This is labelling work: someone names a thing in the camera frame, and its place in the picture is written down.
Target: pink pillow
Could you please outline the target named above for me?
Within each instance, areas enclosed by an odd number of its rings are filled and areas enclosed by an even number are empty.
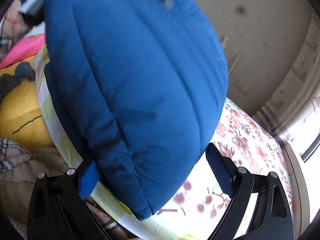
[[[27,37],[18,41],[0,63],[0,69],[37,54],[44,43],[45,34]]]

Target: curtain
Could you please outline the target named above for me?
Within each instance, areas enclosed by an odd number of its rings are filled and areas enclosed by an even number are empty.
[[[252,117],[281,144],[320,131],[320,20],[315,11],[306,39],[272,97]]]

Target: yellow blanket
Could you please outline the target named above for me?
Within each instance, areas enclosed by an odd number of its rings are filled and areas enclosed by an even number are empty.
[[[34,56],[24,61],[30,62],[33,67],[33,58]],[[19,63],[0,69],[0,76],[4,73],[14,75]],[[0,137],[14,140],[28,150],[54,146],[41,117],[36,82],[24,79],[21,85],[4,98],[0,110]]]

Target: silver screw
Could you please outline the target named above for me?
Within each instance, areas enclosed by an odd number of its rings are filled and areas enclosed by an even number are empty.
[[[239,171],[240,173],[242,173],[242,174],[246,174],[246,173],[247,173],[247,169],[244,168],[244,167],[239,167],[239,168],[238,168],[238,171]]]
[[[73,175],[73,174],[75,174],[75,172],[76,172],[76,170],[75,169],[69,169],[69,170],[67,170],[67,174],[68,175]]]
[[[44,173],[43,172],[39,173],[38,174],[38,179],[43,179],[43,178],[44,178]]]
[[[271,177],[273,178],[277,178],[278,174],[276,174],[274,171],[270,172]]]

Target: wall socket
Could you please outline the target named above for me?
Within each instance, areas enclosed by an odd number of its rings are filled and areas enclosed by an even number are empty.
[[[233,86],[238,88],[242,93],[244,93],[245,95],[247,94],[249,87],[244,84],[240,79],[236,79],[236,81],[233,83]]]

